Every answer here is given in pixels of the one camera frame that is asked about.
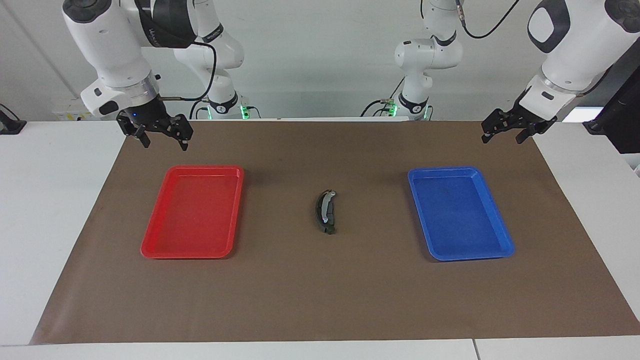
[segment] red tray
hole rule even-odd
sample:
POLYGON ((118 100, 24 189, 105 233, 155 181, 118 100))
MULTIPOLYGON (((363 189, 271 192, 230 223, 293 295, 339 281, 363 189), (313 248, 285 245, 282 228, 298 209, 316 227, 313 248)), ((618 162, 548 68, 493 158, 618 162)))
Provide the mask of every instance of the red tray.
POLYGON ((231 252, 244 171, 176 166, 167 171, 140 251, 152 259, 219 259, 231 252))

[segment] cable connector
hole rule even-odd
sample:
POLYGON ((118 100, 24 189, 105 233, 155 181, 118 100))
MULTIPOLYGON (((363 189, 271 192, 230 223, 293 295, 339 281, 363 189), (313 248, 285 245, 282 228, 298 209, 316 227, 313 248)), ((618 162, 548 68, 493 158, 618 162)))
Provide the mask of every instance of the cable connector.
POLYGON ((460 3, 460 0, 456 0, 456 9, 458 10, 458 18, 460 19, 460 22, 462 23, 462 26, 467 26, 467 22, 466 22, 466 18, 465 18, 465 11, 462 8, 462 4, 460 3))
POLYGON ((388 101, 385 101, 384 104, 385 104, 384 111, 388 112, 387 116, 395 117, 395 115, 398 112, 398 105, 396 105, 395 100, 389 99, 388 101))

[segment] blue tray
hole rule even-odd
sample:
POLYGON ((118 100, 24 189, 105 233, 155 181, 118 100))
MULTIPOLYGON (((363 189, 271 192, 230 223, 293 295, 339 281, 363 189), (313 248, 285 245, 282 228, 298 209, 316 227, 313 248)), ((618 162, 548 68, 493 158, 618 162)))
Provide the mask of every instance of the blue tray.
POLYGON ((478 169, 416 168, 409 172, 409 183, 434 258, 456 261, 513 254, 509 232, 478 169))

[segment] green indicator light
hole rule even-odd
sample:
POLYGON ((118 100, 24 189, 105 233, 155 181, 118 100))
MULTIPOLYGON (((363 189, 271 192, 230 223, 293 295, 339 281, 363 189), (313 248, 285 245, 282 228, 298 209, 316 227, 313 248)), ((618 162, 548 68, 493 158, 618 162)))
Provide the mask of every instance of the green indicator light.
POLYGON ((247 108, 244 105, 240 105, 240 112, 242 113, 242 118, 244 120, 249 118, 249 111, 247 111, 247 108))
POLYGON ((427 110, 424 112, 424 120, 431 120, 431 115, 433 114, 433 106, 427 106, 427 110))

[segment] black cable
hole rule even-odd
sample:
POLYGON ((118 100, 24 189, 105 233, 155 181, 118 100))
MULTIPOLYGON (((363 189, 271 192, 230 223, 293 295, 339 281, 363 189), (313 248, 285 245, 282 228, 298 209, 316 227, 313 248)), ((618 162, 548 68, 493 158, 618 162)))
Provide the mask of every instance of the black cable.
POLYGON ((202 99, 199 99, 193 103, 191 111, 189 112, 189 120, 193 120, 193 112, 196 111, 196 106, 198 106, 198 104, 200 104, 201 102, 203 102, 202 99))
POLYGON ((466 22, 465 17, 464 17, 464 11, 462 10, 462 4, 460 3, 460 0, 456 0, 456 4, 459 6, 459 8, 460 8, 460 10, 462 12, 462 18, 461 18, 462 28, 465 30, 467 35, 469 35, 469 37, 474 38, 474 39, 486 38, 489 35, 491 35, 494 31, 496 31, 500 27, 500 25, 502 25, 502 23, 507 19, 507 17, 511 13, 511 11, 513 11, 513 9, 516 7, 516 5, 519 2, 520 2, 520 0, 514 1, 513 5, 511 5, 511 8, 509 8, 509 10, 504 14, 504 16, 500 19, 500 21, 498 21, 498 23, 493 27, 493 29, 491 29, 488 33, 486 33, 484 35, 479 35, 478 36, 478 35, 471 34, 471 32, 467 29, 467 22, 466 22))
POLYGON ((211 46, 211 45, 209 45, 209 44, 205 44, 203 42, 194 41, 193 44, 194 45, 199 45, 199 46, 206 46, 209 49, 211 49, 211 51, 213 51, 213 69, 211 69, 211 79, 209 79, 209 86, 207 86, 207 90, 205 90, 205 92, 204 92, 204 94, 202 94, 202 96, 200 96, 200 97, 180 97, 181 101, 198 101, 198 100, 204 99, 204 97, 207 96, 207 94, 211 90, 211 87, 213 86, 213 79, 216 77, 216 67, 218 66, 218 54, 216 52, 216 48, 211 46))
POLYGON ((396 92, 398 91, 398 89, 400 89, 400 85, 402 85, 402 83, 404 82, 404 79, 406 79, 406 76, 404 76, 402 80, 400 80, 400 82, 398 83, 398 86, 396 86, 396 89, 394 90, 394 92, 391 93, 391 96, 389 97, 389 99, 394 98, 394 96, 396 95, 396 92))
POLYGON ((9 111, 11 113, 11 115, 13 115, 13 117, 15 117, 16 121, 20 121, 20 118, 18 117, 18 115, 16 115, 13 111, 11 111, 11 109, 7 108, 6 105, 0 103, 0 106, 2 106, 3 108, 5 108, 7 111, 9 111))
POLYGON ((587 90, 586 92, 583 92, 582 94, 580 94, 579 96, 587 96, 589 95, 593 90, 595 90, 598 86, 600 86, 600 84, 602 84, 602 81, 604 80, 604 78, 607 77, 607 75, 609 75, 609 72, 611 71, 611 68, 613 68, 613 65, 610 66, 607 71, 604 72, 604 74, 602 74, 602 77, 600 78, 600 80, 598 80, 598 82, 593 85, 589 90, 587 90))
POLYGON ((246 109, 247 110, 255 110, 258 113, 258 117, 260 119, 262 119, 262 115, 260 115, 260 110, 258 108, 256 108, 255 106, 247 106, 246 109))
POLYGON ((200 109, 197 109, 197 110, 196 110, 196 118, 199 116, 198 114, 199 114, 202 110, 207 111, 207 110, 209 110, 209 108, 200 108, 200 109))
POLYGON ((369 109, 371 109, 371 106, 374 106, 375 104, 382 104, 383 101, 382 100, 376 100, 372 103, 370 103, 369 105, 367 105, 366 108, 364 108, 364 111, 362 112, 362 114, 360 114, 360 117, 364 117, 364 115, 367 113, 367 111, 369 111, 369 109))
POLYGON ((378 109, 376 110, 376 112, 373 113, 373 116, 375 117, 377 113, 380 113, 380 116, 382 116, 382 113, 384 111, 388 111, 387 108, 378 109))

